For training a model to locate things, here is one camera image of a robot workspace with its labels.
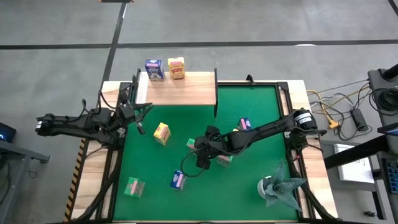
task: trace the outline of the green mat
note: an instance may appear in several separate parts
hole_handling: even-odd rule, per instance
[[[295,210],[280,202],[266,208],[256,188],[284,160],[282,134],[255,142],[228,168],[213,160],[201,176],[188,178],[182,191],[170,187],[174,170],[191,152],[188,139],[203,135],[207,125],[227,133],[242,117],[249,117],[253,127],[279,119],[273,86],[219,86],[218,102],[216,119],[212,106],[155,106],[144,121],[146,135],[139,135],[134,125],[129,128],[114,220],[297,220]],[[172,134],[166,146],[153,137],[160,122],[168,124]],[[185,172],[200,171],[195,162],[195,155],[189,157]],[[146,183],[141,198],[123,194],[129,177]]]

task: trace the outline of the blue box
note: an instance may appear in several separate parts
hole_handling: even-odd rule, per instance
[[[241,118],[239,119],[238,122],[238,129],[239,130],[250,130],[251,129],[251,123],[249,118]]]
[[[170,183],[170,187],[172,187],[174,189],[182,190],[184,183],[185,183],[184,174],[179,170],[175,170],[172,182]]]
[[[152,81],[164,80],[164,70],[162,68],[161,60],[151,60],[151,59],[146,60],[145,69],[147,70],[150,80]]]

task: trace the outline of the desk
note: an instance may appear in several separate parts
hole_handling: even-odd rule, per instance
[[[280,81],[257,81],[259,82],[280,82]],[[305,89],[304,82],[302,80],[286,80],[289,85],[290,100],[293,108],[305,108],[309,109],[308,97]],[[116,104],[118,90],[120,82],[104,82],[102,92],[107,102],[114,106]],[[282,106],[284,114],[287,114],[287,102],[282,97]],[[319,142],[314,139],[308,140],[310,144],[319,146]],[[107,163],[106,158],[108,152],[107,149],[102,149],[97,153],[93,154],[89,158],[84,160],[86,153],[94,151],[99,148],[100,145],[97,142],[86,142],[84,139],[81,140],[80,150],[78,158],[76,160],[75,172],[72,177],[71,192],[67,200],[67,209],[65,212],[65,220],[69,218],[79,217],[86,207],[94,199],[95,195],[99,192],[102,177],[104,174],[104,167]],[[308,177],[308,183],[320,203],[328,210],[330,214],[337,217],[337,212],[333,200],[333,195],[330,189],[325,165],[323,163],[323,157],[319,150],[307,147],[303,150],[303,159],[305,163],[305,170]],[[111,169],[115,163],[114,160],[108,161],[111,164]],[[107,196],[104,200],[104,206],[102,209],[102,217],[107,215],[109,208],[109,197],[112,189],[108,191]],[[308,217],[308,209],[306,208],[306,200],[303,192],[299,190],[300,203],[303,207],[303,216]]]

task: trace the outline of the yellow cable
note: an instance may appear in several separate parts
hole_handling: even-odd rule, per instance
[[[307,90],[307,92],[315,93],[315,94],[318,96],[319,100],[322,99],[321,95],[319,95],[319,93],[318,93],[317,91],[315,91],[315,90]],[[321,110],[321,111],[325,111],[325,108],[323,107],[323,104],[320,103],[320,105],[321,105],[321,107],[322,107],[322,110]],[[325,116],[326,116],[326,118],[327,118],[327,120],[328,120],[329,122],[333,121],[333,119],[332,119],[331,117],[329,117],[326,113],[325,113]]]
[[[343,100],[343,99],[345,99],[345,98],[348,98],[349,96],[355,95],[355,94],[357,94],[357,93],[359,93],[359,92],[361,92],[362,90],[365,90],[365,89],[367,89],[367,88],[369,88],[369,87],[367,86],[367,87],[362,88],[362,89],[360,89],[360,90],[358,90],[358,91],[355,91],[355,92],[353,92],[353,93],[350,93],[349,95],[346,95],[346,96],[342,97],[341,99],[339,99],[338,101],[332,103],[331,105],[327,106],[326,108],[322,107],[322,110],[316,110],[316,111],[312,111],[312,112],[322,112],[322,111],[325,111],[325,110],[331,108],[332,106],[335,106],[335,105],[336,105],[338,102],[340,102],[341,100]]]

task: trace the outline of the wooden table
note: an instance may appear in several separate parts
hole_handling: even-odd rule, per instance
[[[310,109],[307,92],[305,89],[303,80],[261,80],[257,82],[287,82],[289,85],[289,93],[290,99],[292,102],[293,109]],[[111,105],[115,106],[118,98],[119,85],[120,81],[108,81],[104,82],[102,87],[103,95],[106,101]],[[211,82],[206,82],[204,85],[203,82],[192,82],[191,88],[204,88],[210,89]],[[147,96],[151,96],[154,94],[153,88],[147,89]],[[209,102],[208,105],[212,104],[212,97],[207,98]],[[282,104],[284,107],[284,113],[288,114],[287,103],[285,98],[282,97]],[[320,146],[319,141],[316,139],[308,139],[308,143],[314,146]],[[70,187],[70,194],[67,200],[67,209],[65,211],[64,221],[67,221],[71,218],[78,218],[87,208],[87,206],[92,202],[95,198],[96,194],[100,191],[101,180],[104,172],[104,165],[106,160],[106,155],[108,153],[107,149],[101,149],[100,151],[92,154],[89,158],[85,159],[84,166],[82,163],[83,152],[87,150],[87,153],[98,149],[100,145],[95,142],[86,142],[84,139],[81,140],[80,150],[78,153],[78,157],[76,160],[75,171],[72,177],[72,184]],[[328,175],[326,172],[325,164],[323,162],[322,153],[315,148],[306,147],[303,151],[303,159],[305,163],[305,170],[307,173],[308,183],[311,191],[314,193],[319,202],[326,208],[326,210],[337,217],[337,211],[335,207],[335,202],[333,200],[333,195],[331,192]],[[108,191],[104,200],[104,207],[102,212],[102,217],[107,216],[108,206],[109,206],[109,198],[110,198],[111,189]],[[304,193],[301,189],[299,189],[300,194],[300,203],[303,208],[303,216],[308,218],[308,208],[305,200]]]

